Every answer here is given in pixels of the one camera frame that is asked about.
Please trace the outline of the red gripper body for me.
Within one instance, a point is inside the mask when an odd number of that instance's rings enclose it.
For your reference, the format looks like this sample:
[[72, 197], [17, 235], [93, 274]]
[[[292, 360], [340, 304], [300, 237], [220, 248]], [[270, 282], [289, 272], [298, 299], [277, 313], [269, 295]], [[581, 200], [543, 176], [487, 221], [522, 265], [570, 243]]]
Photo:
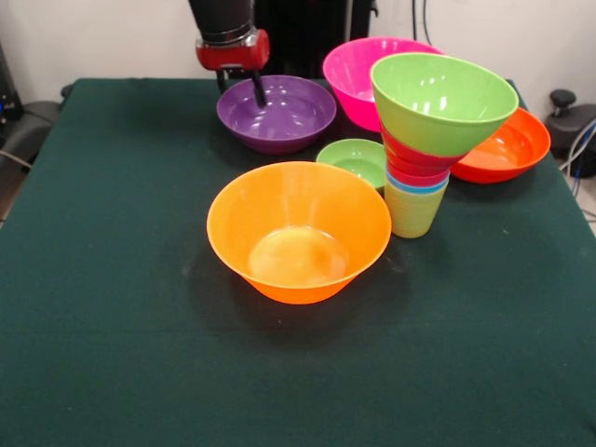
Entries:
[[209, 45], [198, 39], [196, 56], [200, 64], [211, 71], [224, 69], [259, 71], [269, 60], [269, 36], [264, 29], [253, 29], [239, 41], [223, 46]]

